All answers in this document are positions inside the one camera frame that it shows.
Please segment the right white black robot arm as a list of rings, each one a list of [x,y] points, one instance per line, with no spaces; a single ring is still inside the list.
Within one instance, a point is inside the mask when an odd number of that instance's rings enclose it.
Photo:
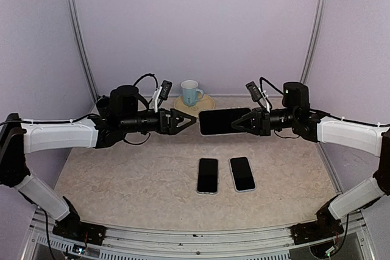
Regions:
[[[306,141],[350,147],[380,159],[378,169],[370,178],[326,204],[328,214],[322,215],[311,226],[316,237],[324,238],[333,231],[335,219],[342,219],[352,211],[389,195],[389,125],[357,122],[314,110],[310,106],[308,87],[300,82],[284,83],[280,91],[283,106],[278,109],[272,108],[261,84],[250,82],[246,88],[252,100],[260,105],[233,121],[231,126],[235,130],[269,136],[273,130],[290,128]]]

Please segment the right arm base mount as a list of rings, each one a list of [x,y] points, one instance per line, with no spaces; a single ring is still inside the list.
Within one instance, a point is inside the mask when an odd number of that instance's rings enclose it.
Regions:
[[[290,230],[295,245],[323,240],[344,232],[341,221],[325,209],[316,213],[315,221],[295,224]]]

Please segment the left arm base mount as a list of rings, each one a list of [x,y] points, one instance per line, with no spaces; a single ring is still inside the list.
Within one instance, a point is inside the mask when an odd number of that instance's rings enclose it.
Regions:
[[[105,238],[107,228],[102,225],[86,222],[56,222],[53,234],[87,244],[101,246]]]

